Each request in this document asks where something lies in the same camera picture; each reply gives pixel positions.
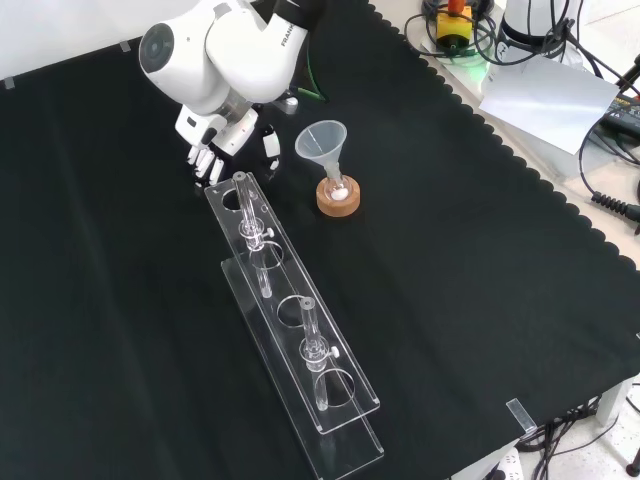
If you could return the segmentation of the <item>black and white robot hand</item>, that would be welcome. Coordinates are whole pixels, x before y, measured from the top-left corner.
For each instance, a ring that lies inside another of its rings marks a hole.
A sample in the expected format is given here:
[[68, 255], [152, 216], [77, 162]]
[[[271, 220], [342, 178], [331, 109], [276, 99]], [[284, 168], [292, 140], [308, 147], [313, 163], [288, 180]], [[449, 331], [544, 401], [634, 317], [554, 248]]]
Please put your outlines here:
[[250, 107], [239, 119], [220, 114], [201, 116], [183, 105], [175, 130], [190, 145], [187, 163], [198, 187], [217, 184], [229, 163], [257, 134], [265, 152], [266, 169], [274, 174], [281, 166], [281, 145], [270, 124], [260, 125], [259, 111]]

